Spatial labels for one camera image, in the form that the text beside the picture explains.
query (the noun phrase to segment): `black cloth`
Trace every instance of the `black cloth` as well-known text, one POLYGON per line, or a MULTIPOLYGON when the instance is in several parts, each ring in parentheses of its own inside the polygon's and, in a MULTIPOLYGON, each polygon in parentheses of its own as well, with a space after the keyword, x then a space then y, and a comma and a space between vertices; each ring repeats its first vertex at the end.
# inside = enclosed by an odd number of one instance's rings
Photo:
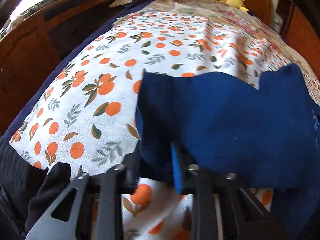
POLYGON ((0 137, 0 239, 22 240, 70 183, 69 164, 48 173, 27 163, 0 137))
POLYGON ((13 147, 0 138, 0 184, 19 220, 28 216, 28 205, 47 175, 48 168, 38 169, 27 163, 13 147))
POLYGON ((67 163, 55 164, 45 178, 37 195, 29 203, 25 232, 28 233, 50 204, 70 183, 71 167, 67 163))

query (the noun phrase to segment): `clothing item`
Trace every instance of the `clothing item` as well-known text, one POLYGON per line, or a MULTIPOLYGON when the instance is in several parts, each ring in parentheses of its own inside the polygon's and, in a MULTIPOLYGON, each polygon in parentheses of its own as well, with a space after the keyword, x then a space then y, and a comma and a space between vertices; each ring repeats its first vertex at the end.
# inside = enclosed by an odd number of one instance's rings
POLYGON ((18 239, 28 216, 29 201, 37 194, 48 169, 27 163, 0 138, 0 235, 18 239))
MULTIPOLYGON (((264 72, 259 91, 224 73, 185 79, 145 73, 136 125, 141 158, 153 173, 142 167, 141 176, 170 182, 176 141, 200 167, 235 173, 248 187, 319 188, 319 110, 295 64, 264 72)), ((282 206, 277 215, 285 221, 290 211, 281 210, 294 207, 282 206)), ((296 209, 303 219, 287 223, 290 239, 309 218, 296 209)))
MULTIPOLYGON (((70 183, 70 173, 71 168, 67 163, 58 162, 50 170, 37 195, 29 202, 28 218, 25 226, 26 233, 30 231, 44 211, 46 211, 58 195, 68 186, 70 183)), ((68 209, 59 209, 60 213, 57 215, 63 217, 64 211, 66 210, 68 209)))

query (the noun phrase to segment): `orange fruit pattern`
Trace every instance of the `orange fruit pattern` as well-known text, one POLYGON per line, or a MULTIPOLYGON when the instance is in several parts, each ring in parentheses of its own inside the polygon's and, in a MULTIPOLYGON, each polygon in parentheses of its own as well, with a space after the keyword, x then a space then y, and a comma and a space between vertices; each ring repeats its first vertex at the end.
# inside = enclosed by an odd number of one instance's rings
POLYGON ((140 184, 138 185, 135 193, 133 195, 130 195, 130 199, 137 205, 145 205, 150 201, 151 196, 151 187, 147 184, 140 184))
POLYGON ((59 124, 57 122, 53 122, 51 125, 50 125, 50 128, 49 128, 49 133, 52 135, 52 134, 55 134, 59 129, 59 124))
POLYGON ((127 60, 124 65, 127 66, 127 67, 132 67, 134 66, 135 64, 137 63, 137 61, 135 59, 129 59, 127 60))
POLYGON ((169 51, 169 54, 170 54, 171 56, 177 57, 177 56, 180 56, 180 55, 181 55, 181 52, 180 52, 180 51, 177 51, 177 50, 170 50, 170 51, 169 51))
POLYGON ((47 152, 51 157, 54 157, 56 152, 58 151, 58 144, 56 142, 49 143, 47 147, 47 152))
POLYGON ((182 77, 194 77, 194 76, 195 76, 195 74, 191 73, 191 72, 186 72, 186 73, 182 74, 182 77))
POLYGON ((81 66, 85 66, 90 62, 90 60, 86 59, 81 63, 81 66))
POLYGON ((31 133, 35 133, 36 130, 38 129, 38 127, 39 127, 39 124, 38 124, 38 123, 36 123, 35 125, 33 125, 33 126, 31 127, 31 133))
POLYGON ((109 63, 109 61, 110 61, 110 58, 106 57, 106 58, 100 60, 100 64, 107 64, 107 63, 109 63))
POLYGON ((98 87, 99 95, 106 95, 110 93, 113 90, 114 86, 115 84, 113 82, 103 83, 101 86, 98 87))
POLYGON ((110 74, 103 74, 100 78, 99 78, 99 82, 109 82, 111 78, 110 74))
POLYGON ((40 108, 38 113, 37 113, 37 117, 41 116, 42 113, 43 113, 43 108, 40 108))
POLYGON ((271 202, 272 199, 272 192, 270 189, 266 190, 262 196, 262 205, 266 206, 271 202))
POLYGON ((162 49, 162 48, 164 48, 165 47, 165 44, 164 43, 157 43, 156 44, 156 48, 158 48, 158 49, 162 49))
POLYGON ((119 102, 111 102, 106 107, 106 114, 113 116, 119 113, 121 109, 121 104, 119 102))
POLYGON ((164 221, 162 220, 162 221, 161 221, 159 224, 157 224, 154 228, 152 228, 150 231, 148 231, 148 233, 151 234, 151 235, 156 235, 156 234, 158 234, 158 233, 161 231, 162 227, 163 227, 163 223, 164 223, 164 221))
POLYGON ((142 80, 138 80, 137 82, 135 82, 135 84, 133 85, 133 91, 138 94, 139 90, 140 90, 140 86, 141 86, 141 81, 142 80))
POLYGON ((80 142, 74 143, 70 148, 70 155, 74 159, 80 158, 84 153, 84 145, 80 142))
POLYGON ((36 145, 35 145, 35 154, 39 154, 41 151, 41 144, 39 141, 36 142, 36 145))
POLYGON ((41 162, 35 162, 33 166, 35 166, 38 169, 41 169, 41 162))

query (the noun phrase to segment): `leaf pattern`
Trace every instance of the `leaf pattern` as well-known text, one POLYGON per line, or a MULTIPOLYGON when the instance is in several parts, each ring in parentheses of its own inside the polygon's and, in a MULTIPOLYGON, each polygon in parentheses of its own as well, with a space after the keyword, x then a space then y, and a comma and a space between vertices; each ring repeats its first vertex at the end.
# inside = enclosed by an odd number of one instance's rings
POLYGON ((48 109, 50 110, 50 112, 54 111, 55 108, 59 108, 59 104, 61 102, 57 101, 57 99, 51 99, 50 103, 48 104, 48 109))
POLYGON ((131 202, 126 197, 122 197, 122 201, 123 201, 124 208, 128 210, 135 217, 136 215, 132 208, 131 202))
POLYGON ((204 70, 204 69, 208 69, 206 66, 199 66, 197 67, 197 70, 200 71, 200 70, 204 70))
POLYGON ((47 120, 45 120, 43 126, 45 126, 48 122, 50 122, 51 120, 53 120, 52 118, 48 118, 47 120))
POLYGON ((156 64, 156 63, 160 63, 162 59, 165 59, 163 54, 155 54, 152 57, 148 58, 148 62, 146 62, 145 64, 156 64))
POLYGON ((100 150, 96 150, 99 153, 98 157, 94 158, 92 161, 97 162, 98 166, 106 164, 108 161, 113 163, 116 159, 116 154, 120 157, 123 155, 122 148, 120 147, 120 142, 110 141, 105 144, 105 147, 100 150))
POLYGON ((73 107, 71 108, 71 111, 68 112, 68 114, 67 114, 67 117, 69 120, 67 120, 67 119, 63 120, 64 123, 66 125, 68 125, 68 127, 70 125, 73 125, 77 121, 77 117, 81 113, 81 110, 79 110, 79 106, 80 106, 80 104, 78 104, 78 105, 74 104, 73 107))
POLYGON ((71 138, 72 138, 73 136, 75 136, 75 135, 78 135, 78 133, 76 133, 76 132, 68 133, 68 134, 63 138, 62 141, 67 141, 67 140, 71 139, 71 138))
POLYGON ((29 156, 29 152, 28 152, 28 151, 23 151, 23 153, 21 154, 21 157, 22 157, 25 161, 31 159, 31 157, 29 156))
POLYGON ((102 115, 105 111, 106 108, 108 107, 109 102, 103 103, 101 106, 99 106, 96 111, 94 111, 93 116, 98 116, 102 115))
POLYGON ((143 43, 143 44, 141 45, 141 47, 142 47, 142 48, 146 48, 146 47, 150 46, 150 44, 151 44, 151 41, 147 41, 147 42, 143 43))
POLYGON ((93 124, 92 127, 91 127, 91 133, 92 133, 92 136, 96 139, 100 139, 101 137, 101 131, 96 128, 96 126, 93 124))
POLYGON ((188 53, 188 55, 186 56, 186 58, 191 59, 191 60, 195 60, 195 59, 205 60, 204 55, 202 55, 202 54, 197 54, 197 53, 195 53, 195 54, 188 53))
POLYGON ((132 136, 134 136, 135 138, 137 138, 138 140, 140 140, 140 136, 139 136, 138 132, 136 131, 136 129, 133 128, 133 127, 132 127, 131 125, 129 125, 128 123, 127 123, 127 129, 128 129, 128 131, 129 131, 129 133, 131 133, 132 136))
POLYGON ((97 58, 97 57, 100 57, 100 56, 102 56, 103 55, 103 53, 102 54, 98 54, 97 56, 95 56, 95 57, 93 57, 93 58, 97 58))
POLYGON ((116 64, 110 63, 110 67, 119 67, 116 64))
POLYGON ((96 51, 105 50, 109 48, 110 48, 110 45, 101 45, 96 48, 96 51))
POLYGON ((129 51, 130 47, 131 47, 130 44, 124 44, 124 45, 118 50, 118 52, 121 53, 121 54, 123 54, 123 53, 129 51))
POLYGON ((57 155, 55 154, 53 157, 51 157, 51 156, 48 154, 47 150, 44 150, 44 152, 45 152, 45 157, 47 158, 47 161, 48 161, 48 163, 49 163, 49 166, 51 166, 51 164, 56 161, 57 155))
POLYGON ((85 103, 84 107, 88 106, 97 96, 97 90, 91 90, 88 93, 85 93, 85 95, 89 95, 88 101, 85 103))
POLYGON ((127 79, 132 80, 132 76, 131 76, 129 70, 125 73, 125 77, 126 77, 127 79))
POLYGON ((172 69, 179 69, 183 64, 173 64, 172 69))
POLYGON ((78 176, 81 176, 83 174, 82 165, 80 165, 78 169, 78 176))

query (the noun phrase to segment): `dark blue blanket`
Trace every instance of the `dark blue blanket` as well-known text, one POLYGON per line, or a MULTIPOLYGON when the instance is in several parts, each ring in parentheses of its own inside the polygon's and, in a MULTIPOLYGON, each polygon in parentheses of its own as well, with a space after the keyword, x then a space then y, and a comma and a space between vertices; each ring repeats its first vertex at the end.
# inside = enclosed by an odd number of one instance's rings
POLYGON ((248 187, 297 188, 272 204, 292 239, 317 203, 297 200, 320 184, 319 113, 295 64, 264 72, 260 90, 225 73, 145 73, 136 112, 141 175, 172 181, 170 142, 177 141, 201 167, 236 173, 248 187))

